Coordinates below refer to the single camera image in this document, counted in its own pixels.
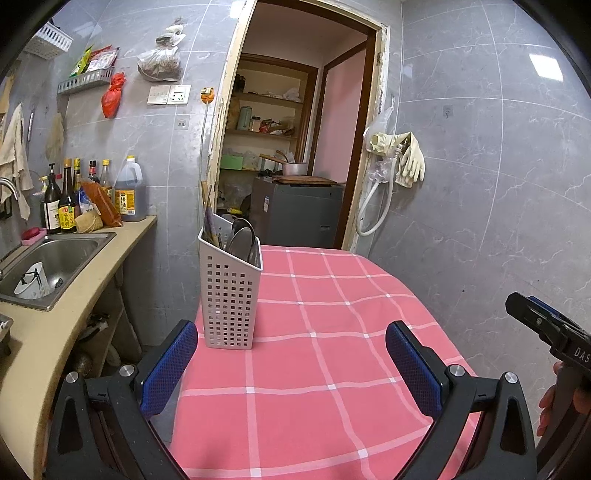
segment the white hose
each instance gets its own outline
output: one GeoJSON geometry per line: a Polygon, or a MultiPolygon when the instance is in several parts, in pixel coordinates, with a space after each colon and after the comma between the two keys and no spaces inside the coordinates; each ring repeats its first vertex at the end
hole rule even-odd
{"type": "Polygon", "coordinates": [[[386,215],[388,214],[388,211],[390,210],[390,203],[392,202],[392,192],[394,191],[394,176],[395,176],[395,172],[396,172],[396,163],[397,163],[396,160],[398,160],[398,156],[401,154],[401,151],[402,151],[401,145],[398,145],[396,147],[396,149],[394,150],[394,158],[392,159],[392,168],[390,169],[390,178],[388,179],[388,200],[386,201],[386,207],[384,208],[384,212],[380,216],[377,223],[373,227],[371,227],[369,230],[367,230],[366,232],[361,230],[361,222],[363,221],[363,214],[365,213],[365,211],[369,205],[369,201],[371,200],[371,198],[374,196],[374,193],[378,189],[380,182],[378,182],[378,181],[374,182],[374,184],[371,187],[371,190],[369,191],[369,194],[367,195],[367,198],[361,204],[361,209],[359,210],[359,214],[357,215],[357,222],[355,223],[355,230],[357,230],[357,234],[359,236],[371,235],[380,227],[380,225],[382,225],[382,223],[386,219],[386,215]]]}

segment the stainless steel sink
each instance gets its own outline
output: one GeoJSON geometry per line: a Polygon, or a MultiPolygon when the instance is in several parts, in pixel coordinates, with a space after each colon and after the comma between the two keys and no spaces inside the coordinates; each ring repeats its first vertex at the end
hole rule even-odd
{"type": "Polygon", "coordinates": [[[0,301],[36,310],[51,310],[68,285],[115,235],[109,232],[45,236],[2,269],[0,301]],[[47,281],[54,291],[40,299],[20,299],[14,294],[14,288],[30,266],[37,262],[43,262],[47,281]]]}

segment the jar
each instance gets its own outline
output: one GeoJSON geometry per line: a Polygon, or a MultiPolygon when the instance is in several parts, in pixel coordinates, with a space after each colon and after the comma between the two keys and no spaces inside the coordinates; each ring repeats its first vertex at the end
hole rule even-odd
{"type": "Polygon", "coordinates": [[[261,117],[253,116],[251,119],[251,132],[258,132],[261,130],[261,117]]]}

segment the countertop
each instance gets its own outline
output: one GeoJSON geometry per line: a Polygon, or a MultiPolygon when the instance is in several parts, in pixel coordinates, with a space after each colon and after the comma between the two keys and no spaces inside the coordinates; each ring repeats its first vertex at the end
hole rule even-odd
{"type": "Polygon", "coordinates": [[[11,317],[12,354],[0,359],[0,435],[32,479],[41,478],[47,420],[66,360],[92,307],[155,216],[101,229],[117,235],[90,261],[49,312],[0,302],[11,317]]]}

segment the cutting board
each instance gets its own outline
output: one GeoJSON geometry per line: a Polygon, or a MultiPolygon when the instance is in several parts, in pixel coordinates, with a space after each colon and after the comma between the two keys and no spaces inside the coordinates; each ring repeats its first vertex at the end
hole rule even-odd
{"type": "Polygon", "coordinates": [[[273,181],[284,184],[337,185],[334,180],[324,179],[323,177],[310,177],[308,175],[278,175],[273,177],[273,181]]]}

